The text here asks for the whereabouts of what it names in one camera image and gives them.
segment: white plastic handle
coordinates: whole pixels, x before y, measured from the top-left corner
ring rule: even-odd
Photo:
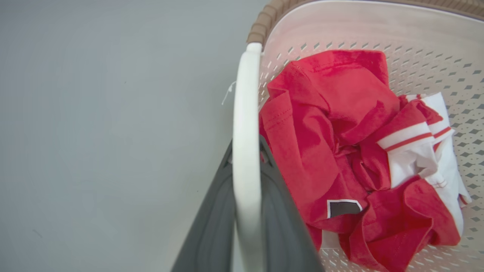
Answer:
[[[246,271],[263,271],[258,84],[262,44],[250,43],[237,72],[232,140],[237,233]]]

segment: black patch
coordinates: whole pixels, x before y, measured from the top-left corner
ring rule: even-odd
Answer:
[[[336,217],[342,214],[357,214],[360,213],[360,206],[353,202],[330,202],[331,217]]]

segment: gray object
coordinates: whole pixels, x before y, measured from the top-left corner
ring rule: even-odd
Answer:
[[[226,272],[231,268],[235,201],[230,144],[173,267],[173,272]],[[260,136],[262,222],[267,272],[322,272],[317,251]]]

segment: red stripe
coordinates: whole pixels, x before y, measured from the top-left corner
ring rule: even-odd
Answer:
[[[427,138],[427,137],[432,137],[432,133],[430,133],[430,132],[429,132],[429,133],[425,133],[425,134],[418,135],[418,136],[415,136],[415,137],[413,137],[413,138],[410,138],[410,139],[408,139],[408,140],[405,140],[405,141],[403,141],[403,142],[399,142],[399,143],[398,143],[398,144],[396,144],[396,145],[392,145],[392,146],[390,146],[390,147],[388,147],[388,148],[385,148],[385,151],[386,151],[386,152],[388,152],[388,151],[392,151],[392,150],[394,150],[394,149],[396,149],[396,148],[399,148],[399,147],[401,147],[401,146],[404,146],[404,145],[407,145],[407,144],[413,143],[413,142],[415,142],[415,141],[418,141],[418,140],[420,140],[420,139],[424,139],[424,138]]]
[[[435,133],[434,137],[435,138],[438,138],[438,137],[444,135],[444,133],[448,132],[450,129],[451,129],[451,127],[448,126],[448,127],[444,128],[444,129],[442,129],[440,132]]]
[[[464,198],[462,197],[462,195],[459,195],[459,198],[460,198],[460,201],[462,201],[462,203],[464,203],[464,205],[467,205],[468,203],[464,200]]]
[[[434,152],[437,152],[437,149],[439,148],[441,142],[438,142],[434,145]]]

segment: basket handle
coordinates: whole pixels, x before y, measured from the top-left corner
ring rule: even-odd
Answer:
[[[245,270],[251,272],[263,271],[257,92],[261,52],[262,44],[250,43],[239,62],[232,139],[237,233]]]
[[[293,9],[317,0],[271,0],[262,12],[247,37],[247,43],[261,43],[264,47],[277,22]],[[380,2],[398,3],[421,6],[441,11],[451,12],[477,20],[484,21],[484,1],[482,0],[374,0]]]

